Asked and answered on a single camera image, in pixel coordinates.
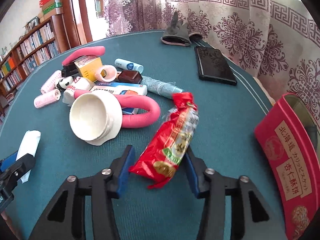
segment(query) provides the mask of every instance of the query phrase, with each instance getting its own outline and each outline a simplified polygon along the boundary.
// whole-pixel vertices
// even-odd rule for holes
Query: blue gripper pad
[[[204,161],[200,158],[196,158],[190,147],[188,147],[183,160],[192,193],[196,198],[207,197],[207,195],[209,195],[210,185],[209,182],[205,180],[203,174],[207,168]]]
[[[107,193],[111,198],[119,199],[125,191],[128,182],[128,169],[134,164],[136,151],[132,145],[128,145],[122,156],[116,158],[110,165],[113,171],[112,179],[107,183]]]
[[[4,172],[7,168],[9,168],[12,164],[15,163],[17,159],[18,151],[11,154],[9,157],[0,161],[0,171]]]

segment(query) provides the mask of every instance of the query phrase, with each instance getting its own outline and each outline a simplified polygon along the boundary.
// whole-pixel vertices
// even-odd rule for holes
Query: metal screw
[[[111,169],[103,169],[102,171],[101,171],[101,173],[103,174],[103,175],[109,175],[110,173],[111,173]]]
[[[209,175],[213,175],[214,172],[215,172],[215,170],[212,169],[212,168],[206,168],[206,169],[205,169],[205,173],[207,173],[207,174],[209,174]]]
[[[241,180],[242,182],[244,182],[244,183],[247,183],[247,182],[249,182],[249,177],[242,175],[242,176],[240,177],[240,180]]]
[[[76,180],[76,178],[77,177],[75,175],[71,175],[71,176],[67,177],[67,181],[74,182]]]

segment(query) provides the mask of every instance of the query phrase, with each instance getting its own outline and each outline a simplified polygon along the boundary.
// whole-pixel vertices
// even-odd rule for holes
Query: white wall
[[[24,34],[24,26],[41,11],[40,0],[15,0],[0,22],[0,51],[9,43],[15,43]]]

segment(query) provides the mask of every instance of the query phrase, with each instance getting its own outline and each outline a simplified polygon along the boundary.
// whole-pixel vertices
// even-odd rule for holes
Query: gray glove
[[[178,12],[175,11],[170,26],[167,27],[161,37],[161,41],[169,45],[190,46],[190,38],[201,39],[200,33],[189,33],[189,24],[183,24],[183,20],[178,20]]]

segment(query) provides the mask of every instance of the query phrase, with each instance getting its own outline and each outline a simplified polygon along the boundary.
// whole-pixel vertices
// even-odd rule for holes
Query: plastic wrapper
[[[189,146],[199,121],[197,106],[191,93],[172,95],[175,108],[169,110],[137,163],[129,171],[155,181],[151,188],[163,187],[175,174]]]
[[[146,85],[149,92],[158,94],[160,96],[172,99],[172,94],[181,93],[183,89],[178,88],[172,84],[162,82],[150,77],[142,76],[141,85]]]

